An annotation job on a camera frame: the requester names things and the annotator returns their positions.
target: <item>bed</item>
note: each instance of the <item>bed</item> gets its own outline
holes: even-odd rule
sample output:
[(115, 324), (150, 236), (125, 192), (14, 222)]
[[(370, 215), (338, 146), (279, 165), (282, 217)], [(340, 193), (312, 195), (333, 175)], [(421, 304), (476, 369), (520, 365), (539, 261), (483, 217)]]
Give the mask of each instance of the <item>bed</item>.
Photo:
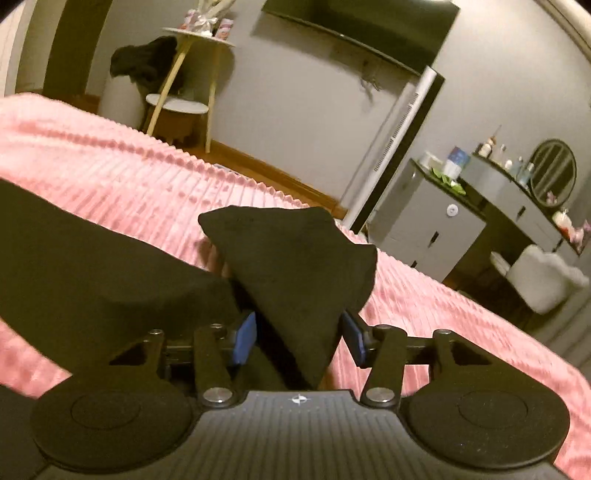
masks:
[[(199, 224), (199, 213), (226, 205), (304, 208), (253, 179), (69, 105), (33, 94), (0, 101), (0, 177), (58, 207), (140, 239), (189, 264), (227, 274)], [(343, 229), (353, 242), (365, 240)], [(375, 288), (361, 312), (411, 336), (452, 329), (558, 393), (571, 425), (556, 465), (574, 480), (591, 478), (591, 388), (581, 373), (532, 337), (476, 303), (378, 253)], [(368, 372), (344, 343), (326, 374), (330, 388), (360, 393)], [(0, 319), (0, 383), (38, 397), (69, 376)], [(403, 393), (428, 381), (407, 366)]]

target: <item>black drawer handle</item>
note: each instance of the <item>black drawer handle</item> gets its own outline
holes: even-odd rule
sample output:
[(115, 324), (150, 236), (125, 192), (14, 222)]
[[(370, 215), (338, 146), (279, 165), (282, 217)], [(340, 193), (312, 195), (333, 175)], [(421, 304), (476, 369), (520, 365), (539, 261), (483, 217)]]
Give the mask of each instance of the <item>black drawer handle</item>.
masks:
[(431, 237), (431, 241), (429, 242), (429, 246), (427, 248), (431, 248), (431, 245), (435, 243), (437, 238), (439, 237), (439, 232), (435, 232), (435, 234)]

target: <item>white round knob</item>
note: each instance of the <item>white round knob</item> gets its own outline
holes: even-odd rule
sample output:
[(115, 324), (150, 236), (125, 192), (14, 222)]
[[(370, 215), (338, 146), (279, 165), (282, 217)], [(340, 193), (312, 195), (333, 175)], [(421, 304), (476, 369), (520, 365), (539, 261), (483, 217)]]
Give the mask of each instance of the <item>white round knob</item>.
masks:
[(447, 206), (447, 216), (448, 217), (455, 217), (459, 211), (460, 211), (459, 208), (454, 203)]

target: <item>vent grille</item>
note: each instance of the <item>vent grille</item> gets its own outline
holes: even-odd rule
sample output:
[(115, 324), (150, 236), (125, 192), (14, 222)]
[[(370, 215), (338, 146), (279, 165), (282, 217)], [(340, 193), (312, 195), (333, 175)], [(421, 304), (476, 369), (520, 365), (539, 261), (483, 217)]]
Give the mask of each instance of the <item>vent grille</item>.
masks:
[(402, 118), (398, 122), (398, 125), (396, 125), (396, 130), (394, 130), (394, 133), (390, 137), (390, 140), (388, 140), (388, 144), (386, 145), (386, 148), (384, 148), (384, 151), (382, 152), (382, 156), (380, 157), (379, 161), (375, 164), (374, 172), (378, 172), (380, 167), (382, 166), (382, 163), (384, 163), (384, 160), (386, 159), (386, 156), (388, 155), (388, 151), (392, 147), (392, 144), (396, 141), (396, 137), (398, 136), (398, 134), (402, 130), (402, 126), (404, 125), (404, 122), (406, 121), (406, 119), (410, 115), (410, 112), (412, 111), (414, 104), (417, 103), (417, 99), (418, 99), (418, 93), (415, 93), (413, 95), (413, 99), (408, 103), (406, 110), (404, 112), (404, 115), (402, 116)]

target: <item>flat screen tv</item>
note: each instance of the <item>flat screen tv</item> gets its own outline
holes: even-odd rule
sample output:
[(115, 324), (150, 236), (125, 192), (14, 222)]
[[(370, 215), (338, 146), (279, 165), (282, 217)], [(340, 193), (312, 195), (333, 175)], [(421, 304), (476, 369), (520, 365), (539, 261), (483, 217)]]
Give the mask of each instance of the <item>flat screen tv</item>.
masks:
[(325, 30), (420, 74), (433, 64), (460, 9), (449, 0), (267, 0), (263, 11)]

